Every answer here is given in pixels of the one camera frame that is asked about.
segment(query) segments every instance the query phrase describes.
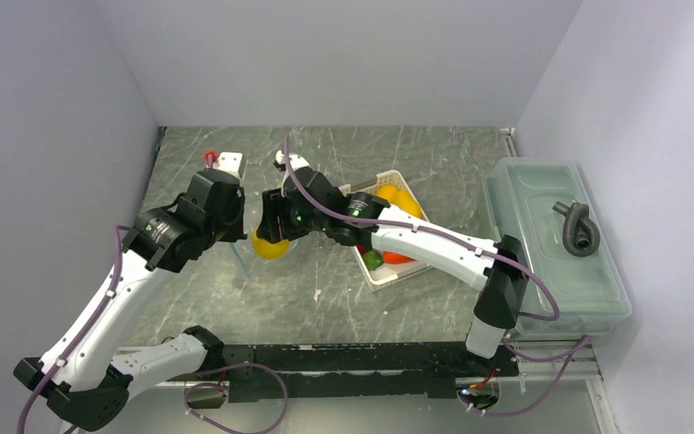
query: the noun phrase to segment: tabletop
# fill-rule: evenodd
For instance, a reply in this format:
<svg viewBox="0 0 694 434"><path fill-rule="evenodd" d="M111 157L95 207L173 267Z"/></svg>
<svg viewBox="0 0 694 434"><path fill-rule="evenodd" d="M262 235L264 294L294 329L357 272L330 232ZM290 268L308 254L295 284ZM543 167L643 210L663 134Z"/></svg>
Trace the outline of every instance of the tabletop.
<svg viewBox="0 0 694 434"><path fill-rule="evenodd" d="M509 156L489 127L169 127L142 209L168 204L201 170L203 153L242 152L244 225L261 216L260 193L282 174L273 166L286 133L292 152L335 185L399 170L429 220L477 233L481 182ZM371 292L350 249L312 233L265 261L250 241L218 243L191 261L145 309L126 346L159 344L189 326L226 344L371 343L464 340L477 292L442 271Z"/></svg>

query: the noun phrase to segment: gray hose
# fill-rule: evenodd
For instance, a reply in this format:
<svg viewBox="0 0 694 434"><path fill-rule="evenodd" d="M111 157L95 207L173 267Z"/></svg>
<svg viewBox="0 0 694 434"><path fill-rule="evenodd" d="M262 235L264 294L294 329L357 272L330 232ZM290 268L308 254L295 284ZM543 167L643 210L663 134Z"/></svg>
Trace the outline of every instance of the gray hose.
<svg viewBox="0 0 694 434"><path fill-rule="evenodd" d="M589 205L573 202L566 206L557 202L552 210L565 216L562 239L568 253L585 258L600 248L600 230L589 218Z"/></svg>

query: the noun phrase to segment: bell pepper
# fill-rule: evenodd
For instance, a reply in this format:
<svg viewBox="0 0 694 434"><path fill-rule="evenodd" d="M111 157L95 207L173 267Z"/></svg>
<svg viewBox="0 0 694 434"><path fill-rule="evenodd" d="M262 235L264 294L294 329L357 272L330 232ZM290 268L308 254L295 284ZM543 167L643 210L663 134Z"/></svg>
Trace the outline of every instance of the bell pepper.
<svg viewBox="0 0 694 434"><path fill-rule="evenodd" d="M391 265L405 264L406 262L416 260L413 258L409 258L408 256L404 256L404 255L401 255L399 253L395 253L394 251L385 251L384 253L381 254L381 258L384 259L385 264L391 264Z"/></svg>

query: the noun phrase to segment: red wire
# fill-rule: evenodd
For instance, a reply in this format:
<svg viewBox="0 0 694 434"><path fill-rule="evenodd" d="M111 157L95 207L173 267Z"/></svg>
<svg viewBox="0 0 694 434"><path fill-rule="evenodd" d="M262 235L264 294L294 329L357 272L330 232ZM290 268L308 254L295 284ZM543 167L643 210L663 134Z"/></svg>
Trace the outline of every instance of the red wire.
<svg viewBox="0 0 694 434"><path fill-rule="evenodd" d="M470 384L470 386L469 386L470 389L481 389L482 387L485 386L485 384L487 384L491 380L491 378L493 378L493 376L495 374L496 374L496 366L491 368L491 371L488 373L488 375L485 376L484 380L482 380L481 382L476 382L475 384Z"/></svg>

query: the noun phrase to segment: plastic storage box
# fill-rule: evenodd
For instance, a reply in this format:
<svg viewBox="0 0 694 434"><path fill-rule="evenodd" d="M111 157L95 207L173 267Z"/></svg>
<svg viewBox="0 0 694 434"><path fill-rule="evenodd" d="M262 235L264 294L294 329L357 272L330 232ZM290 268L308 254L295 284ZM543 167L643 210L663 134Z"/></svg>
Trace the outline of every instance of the plastic storage box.
<svg viewBox="0 0 694 434"><path fill-rule="evenodd" d="M629 297L602 228L600 248L591 256L577 258L565 250L565 219L552 211L555 202L587 203L589 217L597 223L575 163L503 158L483 181L477 209L481 229L477 235L500 240L506 234L520 240L528 265L558 301L558 321L523 317L516 327L521 336L568 339L582 334L604 335L632 313ZM551 314L549 302L532 282L526 289L522 310Z"/></svg>
<svg viewBox="0 0 694 434"><path fill-rule="evenodd" d="M399 190L407 190L409 193L411 193L411 196L418 203L417 197L414 195L414 192L411 191L410 187L408 187L408 184L406 183L406 180L403 179L403 175L401 175L400 172L398 172L397 170L389 170L387 172L382 172L380 174L377 174L375 178L370 179L369 181L365 181L356 185L347 184L339 188L340 190L342 190L342 193L345 194L356 192L376 194L376 192L379 190L379 187L385 184L395 185L396 187L398 187ZM421 213L422 219L429 222L427 214L424 212L423 208L421 210ZM366 278L366 282L369 284L369 288L371 291L376 291L378 289L385 288L389 285L392 285L393 283L398 283L403 279L410 278L411 276L416 276L417 274L430 269L429 265L425 262L415 260L405 264L384 264L373 271L369 271L366 268L366 265L363 263L363 258L361 258L361 253L358 251L358 249L353 247L352 253L355 255L355 259L358 261L358 266L361 268L361 272L363 273L363 276Z"/></svg>

